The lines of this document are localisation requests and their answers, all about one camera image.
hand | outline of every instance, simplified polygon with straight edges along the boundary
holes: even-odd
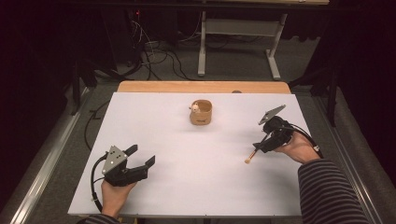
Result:
[[[309,161],[320,159],[318,153],[313,149],[311,143],[302,134],[293,132],[291,140],[284,146],[274,150],[283,152],[294,161],[306,164]]]
[[[121,208],[125,205],[126,199],[131,189],[136,183],[114,187],[107,181],[102,182],[103,209],[102,214],[118,218]]]

person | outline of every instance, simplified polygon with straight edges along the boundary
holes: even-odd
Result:
[[[369,223],[345,175],[333,162],[322,159],[305,136],[294,132],[286,145],[274,151],[285,153],[302,164],[298,177],[304,224]],[[116,218],[134,186],[135,183],[112,187],[104,181],[102,214],[88,217],[85,223],[119,223]]]

white metal stand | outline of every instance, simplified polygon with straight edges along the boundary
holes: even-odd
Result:
[[[273,45],[265,51],[273,78],[280,80],[280,74],[276,66],[275,52],[282,35],[287,14],[282,14],[279,21],[240,21],[223,19],[206,19],[206,12],[202,13],[201,22],[201,47],[198,61],[198,76],[205,75],[205,36],[206,34],[219,35],[261,35],[273,37]]]

sleeve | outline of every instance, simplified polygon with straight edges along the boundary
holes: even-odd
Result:
[[[93,215],[85,219],[85,224],[120,224],[114,217],[106,215]]]
[[[300,167],[298,176],[304,224],[369,223],[354,189],[333,162],[311,161]]]

silver bracket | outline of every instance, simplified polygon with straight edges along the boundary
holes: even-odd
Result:
[[[125,161],[128,156],[123,153],[119,148],[112,146],[107,154],[105,165],[103,166],[102,174],[105,175],[114,167]]]
[[[259,121],[259,125],[262,125],[265,122],[267,122],[268,120],[270,120],[271,118],[273,118],[277,113],[279,113],[285,107],[286,107],[286,105],[281,105],[275,109],[266,111],[264,117],[262,117],[262,120]]]

